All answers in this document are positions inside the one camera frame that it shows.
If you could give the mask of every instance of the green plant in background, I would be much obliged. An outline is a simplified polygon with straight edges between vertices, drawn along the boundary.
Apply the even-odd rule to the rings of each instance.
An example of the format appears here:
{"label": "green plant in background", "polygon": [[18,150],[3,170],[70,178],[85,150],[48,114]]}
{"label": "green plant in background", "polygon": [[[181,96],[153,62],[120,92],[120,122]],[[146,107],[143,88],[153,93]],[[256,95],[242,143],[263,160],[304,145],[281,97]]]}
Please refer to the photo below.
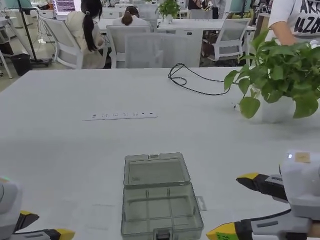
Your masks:
{"label": "green plant in background", "polygon": [[320,98],[320,47],[312,49],[309,43],[278,45],[275,39],[265,41],[267,33],[253,40],[255,56],[243,57],[252,60],[254,66],[231,71],[224,79],[224,89],[234,82],[238,84],[243,93],[240,111],[248,119],[258,111],[260,96],[269,104],[283,96],[292,98],[293,118],[311,116],[317,111]]}
{"label": "green plant in background", "polygon": [[178,13],[180,12],[180,6],[175,0],[165,0],[157,8],[159,14],[165,18],[168,15],[171,15],[174,19],[177,18]]}

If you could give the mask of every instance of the potted plant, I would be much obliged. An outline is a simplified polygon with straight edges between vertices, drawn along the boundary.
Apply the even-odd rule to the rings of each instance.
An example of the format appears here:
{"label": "potted plant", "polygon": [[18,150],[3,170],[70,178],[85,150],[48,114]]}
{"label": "potted plant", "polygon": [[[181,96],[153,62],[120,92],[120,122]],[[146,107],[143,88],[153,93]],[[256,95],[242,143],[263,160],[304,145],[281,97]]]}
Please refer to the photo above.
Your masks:
{"label": "potted plant", "polygon": [[165,23],[171,24],[172,20],[177,18],[180,6],[175,0],[165,0],[159,5],[157,10],[162,15]]}
{"label": "potted plant", "polygon": [[254,66],[231,71],[224,79],[224,89],[238,85],[243,93],[240,112],[248,119],[261,108],[263,122],[281,122],[294,103],[293,118],[311,116],[320,98],[320,47],[278,45],[275,39],[265,41],[266,36],[264,32],[253,40],[254,56],[243,57]]}

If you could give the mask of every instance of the black hair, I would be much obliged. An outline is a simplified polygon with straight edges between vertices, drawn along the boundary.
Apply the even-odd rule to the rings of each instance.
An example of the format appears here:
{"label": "black hair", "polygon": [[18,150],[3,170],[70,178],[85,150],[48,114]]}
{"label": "black hair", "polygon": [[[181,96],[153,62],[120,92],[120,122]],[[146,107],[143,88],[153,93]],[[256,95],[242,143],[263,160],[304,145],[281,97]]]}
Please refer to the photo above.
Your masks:
{"label": "black hair", "polygon": [[85,14],[83,18],[82,28],[84,38],[90,52],[97,50],[92,31],[94,30],[94,18],[101,18],[102,3],[100,0],[81,0],[81,11]]}
{"label": "black hair", "polygon": [[138,9],[135,6],[128,6],[125,10],[125,13],[121,19],[121,23],[123,23],[126,26],[129,26],[132,21],[134,20],[132,18],[132,15],[135,15],[139,17]]}

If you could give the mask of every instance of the ponytail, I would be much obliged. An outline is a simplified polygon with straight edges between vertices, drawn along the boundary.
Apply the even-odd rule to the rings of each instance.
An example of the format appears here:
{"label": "ponytail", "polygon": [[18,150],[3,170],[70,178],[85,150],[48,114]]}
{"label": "ponytail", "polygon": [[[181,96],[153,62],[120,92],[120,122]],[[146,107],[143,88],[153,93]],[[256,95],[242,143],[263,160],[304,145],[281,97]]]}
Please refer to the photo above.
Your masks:
{"label": "ponytail", "polygon": [[126,25],[126,26],[129,26],[132,22],[133,22],[133,18],[132,18],[132,15],[129,11],[125,11],[122,19],[121,19],[121,23]]}
{"label": "ponytail", "polygon": [[133,22],[133,18],[132,16],[135,15],[137,17],[139,17],[139,12],[138,9],[135,6],[128,6],[125,10],[125,13],[121,19],[121,23],[129,26],[130,24],[132,24]]}
{"label": "ponytail", "polygon": [[94,38],[92,36],[92,31],[94,30],[94,27],[94,21],[90,16],[90,13],[88,12],[88,14],[86,13],[83,18],[82,28],[84,32],[84,38],[90,52],[94,52],[95,50],[97,50]]}

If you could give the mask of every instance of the computer monitor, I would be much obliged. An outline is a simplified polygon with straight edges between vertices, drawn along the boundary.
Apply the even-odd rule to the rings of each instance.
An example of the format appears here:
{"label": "computer monitor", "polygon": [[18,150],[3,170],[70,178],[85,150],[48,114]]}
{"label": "computer monitor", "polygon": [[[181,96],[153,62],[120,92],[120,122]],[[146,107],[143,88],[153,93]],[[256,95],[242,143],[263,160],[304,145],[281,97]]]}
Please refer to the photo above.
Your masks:
{"label": "computer monitor", "polygon": [[[1,8],[7,8],[7,9],[19,9],[18,0],[0,0],[1,2]],[[21,7],[23,9],[31,9],[32,5],[30,0],[20,0]]]}
{"label": "computer monitor", "polygon": [[52,3],[55,17],[60,20],[65,20],[70,12],[81,11],[81,0],[53,0]]}

